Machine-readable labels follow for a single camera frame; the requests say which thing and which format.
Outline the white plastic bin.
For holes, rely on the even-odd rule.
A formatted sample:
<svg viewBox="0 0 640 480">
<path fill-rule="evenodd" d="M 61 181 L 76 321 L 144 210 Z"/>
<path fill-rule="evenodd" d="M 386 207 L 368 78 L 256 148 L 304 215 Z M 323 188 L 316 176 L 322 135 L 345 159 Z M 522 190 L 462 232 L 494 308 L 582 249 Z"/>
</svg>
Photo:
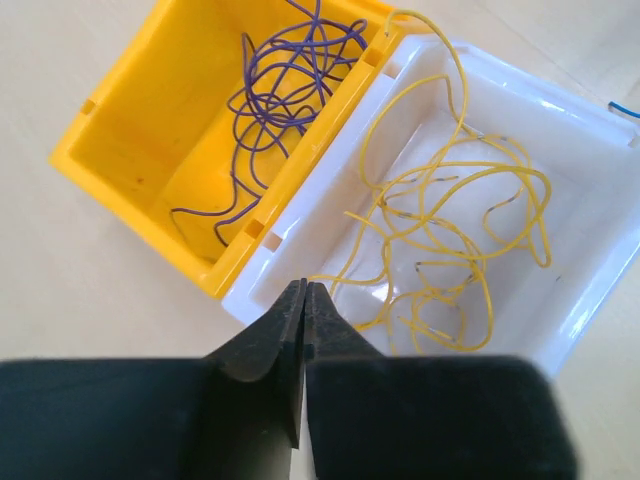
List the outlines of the white plastic bin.
<svg viewBox="0 0 640 480">
<path fill-rule="evenodd" d="M 286 285 L 380 351 L 475 347 L 556 373 L 639 248 L 639 128 L 467 43 L 406 37 L 225 295 Z"/>
</svg>

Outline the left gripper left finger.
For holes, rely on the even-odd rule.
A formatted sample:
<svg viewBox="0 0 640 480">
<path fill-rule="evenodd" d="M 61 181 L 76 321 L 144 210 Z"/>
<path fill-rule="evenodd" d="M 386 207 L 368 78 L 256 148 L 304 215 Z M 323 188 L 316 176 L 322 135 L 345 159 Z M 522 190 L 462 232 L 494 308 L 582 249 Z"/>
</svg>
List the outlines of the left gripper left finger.
<svg viewBox="0 0 640 480">
<path fill-rule="evenodd" d="M 284 479 L 299 444 L 306 284 L 202 358 L 1 365 L 5 479 Z"/>
</svg>

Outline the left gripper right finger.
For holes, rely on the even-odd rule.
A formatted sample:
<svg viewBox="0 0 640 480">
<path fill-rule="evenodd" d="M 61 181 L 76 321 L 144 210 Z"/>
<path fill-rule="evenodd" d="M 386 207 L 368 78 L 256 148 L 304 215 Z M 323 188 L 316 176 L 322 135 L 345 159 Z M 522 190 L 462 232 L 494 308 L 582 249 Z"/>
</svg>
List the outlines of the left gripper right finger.
<svg viewBox="0 0 640 480">
<path fill-rule="evenodd" d="M 307 421 L 319 479 L 575 479 L 547 377 L 513 356 L 387 357 L 305 299 Z"/>
</svg>

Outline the yellow plastic bin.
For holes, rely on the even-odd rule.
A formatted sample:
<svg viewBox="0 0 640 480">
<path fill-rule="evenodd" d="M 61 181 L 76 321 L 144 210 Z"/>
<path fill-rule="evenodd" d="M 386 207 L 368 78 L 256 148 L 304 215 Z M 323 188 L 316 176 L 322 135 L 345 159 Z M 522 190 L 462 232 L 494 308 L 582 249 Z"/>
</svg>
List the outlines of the yellow plastic bin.
<svg viewBox="0 0 640 480">
<path fill-rule="evenodd" d="M 160 1 L 51 155 L 220 299 L 405 35 L 380 1 Z"/>
</svg>

